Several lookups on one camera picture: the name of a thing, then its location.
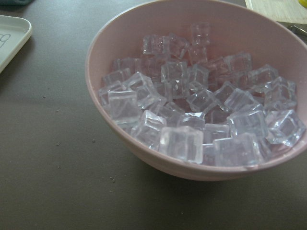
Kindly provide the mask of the beige serving tray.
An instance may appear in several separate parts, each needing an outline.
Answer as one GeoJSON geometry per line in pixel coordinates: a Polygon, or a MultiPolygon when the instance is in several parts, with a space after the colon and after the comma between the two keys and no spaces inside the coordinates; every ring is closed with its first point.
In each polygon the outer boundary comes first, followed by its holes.
{"type": "Polygon", "coordinates": [[[0,16],[0,72],[2,72],[33,32],[31,23],[21,17],[0,16]]]}

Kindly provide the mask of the wooden cutting board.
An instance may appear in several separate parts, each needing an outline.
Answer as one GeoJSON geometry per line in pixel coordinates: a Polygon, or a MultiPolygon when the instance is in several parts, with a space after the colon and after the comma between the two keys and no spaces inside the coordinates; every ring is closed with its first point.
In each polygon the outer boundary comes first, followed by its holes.
{"type": "Polygon", "coordinates": [[[245,0],[246,7],[274,21],[307,23],[307,9],[298,0],[245,0]]]}

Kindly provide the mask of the pink bowl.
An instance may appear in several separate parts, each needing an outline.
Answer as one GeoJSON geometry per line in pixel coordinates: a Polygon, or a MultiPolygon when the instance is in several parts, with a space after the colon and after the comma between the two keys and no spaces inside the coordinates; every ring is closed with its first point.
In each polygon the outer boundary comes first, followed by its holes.
{"type": "Polygon", "coordinates": [[[86,57],[85,78],[99,113],[139,159],[167,174],[197,181],[223,181],[245,177],[281,165],[307,151],[307,137],[291,149],[278,147],[279,157],[252,168],[221,168],[184,163],[145,147],[120,129],[102,108],[97,94],[101,78],[116,58],[135,57],[145,35],[173,32],[189,37],[194,22],[209,22],[213,47],[209,57],[247,51],[255,67],[271,64],[297,84],[297,114],[307,119],[307,46],[289,29],[247,8],[217,0],[160,0],[128,9],[111,19],[94,37],[86,57]]]}

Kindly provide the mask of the ice cubes pile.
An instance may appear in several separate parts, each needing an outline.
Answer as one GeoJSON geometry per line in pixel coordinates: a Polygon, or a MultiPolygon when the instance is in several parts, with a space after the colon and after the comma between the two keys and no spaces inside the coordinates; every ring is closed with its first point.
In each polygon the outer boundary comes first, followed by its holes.
{"type": "Polygon", "coordinates": [[[210,25],[143,38],[140,57],[117,58],[98,90],[101,106],[131,137],[166,156],[207,166],[256,166],[306,132],[296,84],[239,52],[207,58],[210,25]]]}

